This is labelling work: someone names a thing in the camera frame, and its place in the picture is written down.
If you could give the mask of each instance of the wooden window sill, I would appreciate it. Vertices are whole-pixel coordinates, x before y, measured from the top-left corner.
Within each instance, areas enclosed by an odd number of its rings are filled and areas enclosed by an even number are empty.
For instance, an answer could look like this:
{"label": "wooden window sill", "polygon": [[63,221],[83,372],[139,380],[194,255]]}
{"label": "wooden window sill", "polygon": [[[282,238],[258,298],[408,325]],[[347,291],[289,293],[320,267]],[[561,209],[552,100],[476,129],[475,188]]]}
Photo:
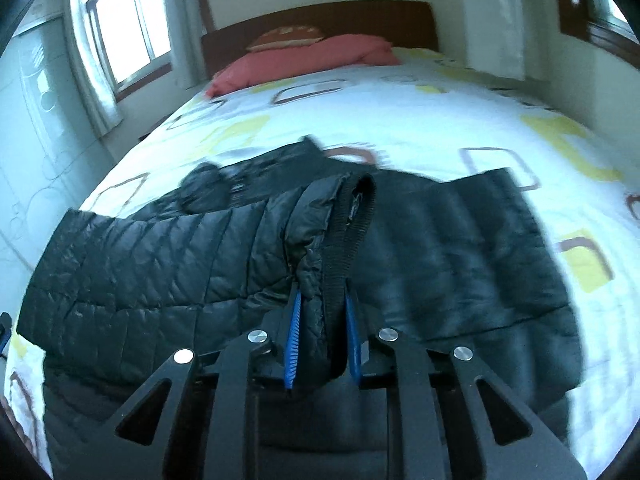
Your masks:
{"label": "wooden window sill", "polygon": [[587,0],[558,0],[560,32],[587,41],[640,69],[640,44],[590,16]]}
{"label": "wooden window sill", "polygon": [[171,72],[171,63],[166,63],[155,70],[153,72],[148,73],[144,77],[138,79],[135,83],[130,84],[126,88],[120,90],[116,93],[116,102],[122,101],[125,97],[130,96],[136,90],[140,90],[143,86],[148,85],[152,81],[155,81],[159,77],[162,77],[164,74],[168,74]]}

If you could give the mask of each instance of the black metal bracket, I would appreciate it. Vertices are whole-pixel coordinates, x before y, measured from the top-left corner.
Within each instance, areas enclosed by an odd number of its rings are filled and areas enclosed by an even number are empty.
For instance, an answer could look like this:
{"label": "black metal bracket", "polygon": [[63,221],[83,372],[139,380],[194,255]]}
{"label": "black metal bracket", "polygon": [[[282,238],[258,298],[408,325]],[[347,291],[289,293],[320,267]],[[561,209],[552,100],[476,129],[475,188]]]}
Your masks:
{"label": "black metal bracket", "polygon": [[[537,416],[472,350],[431,351],[349,290],[350,372],[386,388],[389,480],[584,480]],[[61,480],[255,480],[258,392],[284,393],[289,305],[223,351],[178,350],[98,430]]]}

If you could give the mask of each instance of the window frame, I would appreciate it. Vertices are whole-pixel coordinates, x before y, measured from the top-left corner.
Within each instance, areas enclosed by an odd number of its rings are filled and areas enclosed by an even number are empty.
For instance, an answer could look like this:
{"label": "window frame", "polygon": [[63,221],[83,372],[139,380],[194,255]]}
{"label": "window frame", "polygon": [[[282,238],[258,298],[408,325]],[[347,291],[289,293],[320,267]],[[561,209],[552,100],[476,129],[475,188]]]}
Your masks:
{"label": "window frame", "polygon": [[620,20],[610,11],[608,0],[589,0],[587,4],[589,6],[590,16],[593,16],[597,23],[607,25],[613,31],[629,38],[635,43],[638,43],[638,39],[633,34],[633,31],[631,31],[629,24],[626,21]]}
{"label": "window frame", "polygon": [[100,30],[100,20],[98,19],[96,7],[97,2],[98,0],[87,0],[85,2],[85,9],[89,16],[95,49],[98,54],[98,59],[100,60],[100,65],[102,66],[105,76],[107,76],[107,79],[115,92],[116,101],[121,101],[126,96],[142,88],[144,85],[170,72],[172,69],[171,63],[169,62],[171,51],[165,52],[161,56],[154,56],[153,47],[149,40],[148,31],[146,30],[146,24],[144,22],[144,14],[142,13],[140,0],[134,0],[138,23],[140,24],[140,30],[142,31],[142,37],[145,41],[146,52],[149,56],[150,62],[118,83],[113,75],[113,71],[111,70],[111,63],[109,62],[109,57],[107,56],[104,42],[102,40],[102,31]]}
{"label": "window frame", "polygon": [[602,48],[640,69],[640,44],[623,28],[596,17],[593,0],[558,0],[560,32]]}

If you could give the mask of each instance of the quilted jacket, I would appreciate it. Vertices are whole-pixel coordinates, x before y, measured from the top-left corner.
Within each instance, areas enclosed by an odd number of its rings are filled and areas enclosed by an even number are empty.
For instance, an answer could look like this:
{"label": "quilted jacket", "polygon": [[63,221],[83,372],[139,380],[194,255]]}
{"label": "quilted jacket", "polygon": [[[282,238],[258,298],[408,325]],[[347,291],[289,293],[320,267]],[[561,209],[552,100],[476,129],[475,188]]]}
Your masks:
{"label": "quilted jacket", "polygon": [[[363,169],[375,180],[376,207],[356,253],[357,243],[344,243],[344,211],[355,190],[370,196],[367,177],[349,176]],[[342,227],[329,236],[332,218]],[[318,370],[312,380],[340,373],[326,313],[342,299],[323,288],[327,239],[354,257],[349,275],[361,303],[429,348],[469,346],[566,436],[565,393],[581,371],[577,327],[508,172],[435,183],[327,158],[305,139],[226,168],[200,165],[130,219],[65,216],[18,323],[47,352],[54,474],[172,351],[222,348],[285,304],[294,278],[306,307],[305,362]],[[305,478],[385,478],[385,412],[382,392],[360,392],[347,377],[292,404],[265,400],[261,477],[297,478],[303,467]]]}

